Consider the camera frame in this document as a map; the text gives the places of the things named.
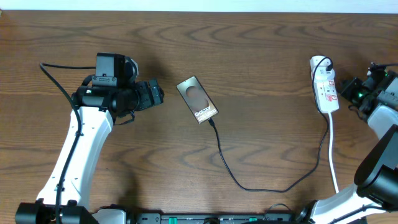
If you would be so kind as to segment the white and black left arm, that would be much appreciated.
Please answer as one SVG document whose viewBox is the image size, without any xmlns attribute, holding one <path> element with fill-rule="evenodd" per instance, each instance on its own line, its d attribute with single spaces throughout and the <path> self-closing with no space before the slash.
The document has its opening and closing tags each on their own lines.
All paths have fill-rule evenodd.
<svg viewBox="0 0 398 224">
<path fill-rule="evenodd" d="M 118 118 L 160 105 L 164 92 L 152 79 L 136 81 L 130 57 L 98 53 L 95 74 L 66 98 L 72 107 L 67 137 L 54 170 L 34 203 L 20 203 L 16 223 L 135 223 L 129 210 L 110 205 L 90 213 L 90 190 L 103 144 Z"/>
</svg>

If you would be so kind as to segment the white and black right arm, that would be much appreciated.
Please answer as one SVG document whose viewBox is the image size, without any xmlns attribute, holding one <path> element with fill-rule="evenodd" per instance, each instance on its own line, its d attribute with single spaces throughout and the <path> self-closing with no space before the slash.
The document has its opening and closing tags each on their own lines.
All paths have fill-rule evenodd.
<svg viewBox="0 0 398 224">
<path fill-rule="evenodd" d="M 372 65 L 367 76 L 343 81 L 338 91 L 379 141 L 359 165 L 354 183 L 310 203 L 297 223 L 361 223 L 366 216 L 397 211 L 397 73 Z"/>
</svg>

